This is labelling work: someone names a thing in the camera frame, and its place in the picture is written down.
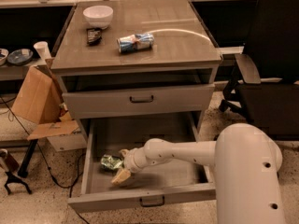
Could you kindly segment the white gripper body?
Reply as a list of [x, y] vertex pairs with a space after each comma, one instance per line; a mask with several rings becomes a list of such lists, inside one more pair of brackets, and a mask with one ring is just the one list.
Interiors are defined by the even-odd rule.
[[147, 166], [148, 159], [143, 147], [124, 150], [124, 167], [131, 173], [138, 173]]

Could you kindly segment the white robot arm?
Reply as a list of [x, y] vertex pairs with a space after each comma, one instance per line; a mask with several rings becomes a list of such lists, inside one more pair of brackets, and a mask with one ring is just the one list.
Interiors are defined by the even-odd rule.
[[124, 166], [112, 183], [169, 160], [214, 167], [218, 224], [286, 224], [277, 171], [278, 145], [260, 129], [237, 123], [215, 141], [171, 143], [148, 140], [143, 147], [121, 151]]

